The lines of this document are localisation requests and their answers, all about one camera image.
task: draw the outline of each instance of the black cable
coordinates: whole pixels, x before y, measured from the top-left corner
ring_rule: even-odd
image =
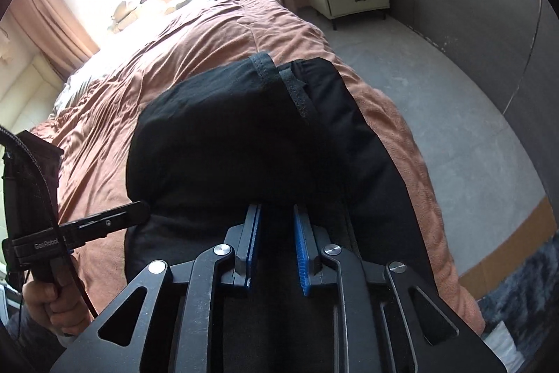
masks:
[[[23,284],[27,283],[27,280],[29,279],[29,273],[31,271],[27,271],[27,273],[25,274],[25,278],[23,279]],[[21,335],[21,312],[23,311],[23,286],[21,289],[21,295],[20,295],[20,312],[17,315],[17,339],[20,339],[20,335]]]
[[[48,214],[50,219],[50,224],[52,226],[52,230],[54,231],[55,236],[57,237],[58,244],[61,248],[61,255],[68,264],[70,269],[70,274],[72,275],[72,280],[74,281],[75,285],[78,288],[79,293],[82,296],[83,301],[86,303],[87,308],[89,309],[91,315],[95,318],[98,316],[93,303],[89,299],[85,288],[83,287],[82,281],[79,279],[78,273],[74,267],[74,263],[72,262],[72,256],[68,253],[68,248],[66,247],[66,242],[64,241],[64,237],[60,231],[60,227],[58,226],[58,220],[52,210],[51,199],[49,188],[46,185],[45,177],[43,173],[41,173],[41,168],[38,166],[35,157],[31,154],[27,146],[19,139],[16,135],[14,135],[11,131],[7,130],[6,128],[0,125],[0,144],[4,145],[7,150],[17,155],[20,159],[22,159],[29,167],[30,172],[36,179],[36,184],[41,194],[41,201],[43,202],[43,208],[45,212]]]

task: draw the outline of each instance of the blue gripper pad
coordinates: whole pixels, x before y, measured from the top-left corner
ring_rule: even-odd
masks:
[[[256,215],[254,216],[254,226],[252,228],[252,236],[251,236],[251,246],[248,250],[247,256],[247,284],[245,285],[247,288],[251,287],[252,283],[252,275],[255,270],[256,265],[256,257],[255,250],[256,250],[256,237],[258,235],[258,228],[260,228],[260,218],[262,214],[262,206],[259,204],[256,207]]]
[[[297,268],[299,270],[299,281],[303,294],[308,296],[311,290],[310,271],[308,269],[308,251],[303,236],[303,227],[301,226],[301,219],[299,213],[295,210],[295,249],[297,250]]]

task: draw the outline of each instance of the human hand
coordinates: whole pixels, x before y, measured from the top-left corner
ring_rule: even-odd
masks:
[[[77,269],[77,260],[72,256]],[[80,335],[91,322],[91,316],[78,287],[64,263],[54,271],[60,290],[52,283],[32,280],[23,286],[23,299],[29,314],[38,324],[53,333]]]

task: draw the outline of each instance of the pink blanket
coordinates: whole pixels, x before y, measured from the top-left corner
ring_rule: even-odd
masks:
[[[145,30],[140,33],[146,27],[153,32],[150,40],[145,39]],[[477,303],[458,284],[441,210],[412,133],[388,97],[343,64],[320,30],[276,0],[219,0],[202,10],[184,8],[152,23],[138,22],[123,33],[138,34],[137,51],[125,61],[117,56],[115,70],[93,83],[77,106],[36,129],[65,150],[59,187],[61,222],[128,202],[125,166],[130,139],[139,113],[164,90],[259,51],[269,52],[276,64],[323,57],[341,73],[406,183],[441,297],[477,333],[483,330]],[[126,284],[124,232],[88,243],[77,256],[80,276],[101,311]]]

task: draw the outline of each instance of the wall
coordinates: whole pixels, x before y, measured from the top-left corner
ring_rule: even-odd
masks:
[[[391,0],[504,114],[559,213],[559,20],[547,0]]]
[[[7,12],[0,20],[0,27],[8,33],[11,46],[11,62],[0,61],[0,99],[38,53],[37,47],[21,30],[13,16]]]

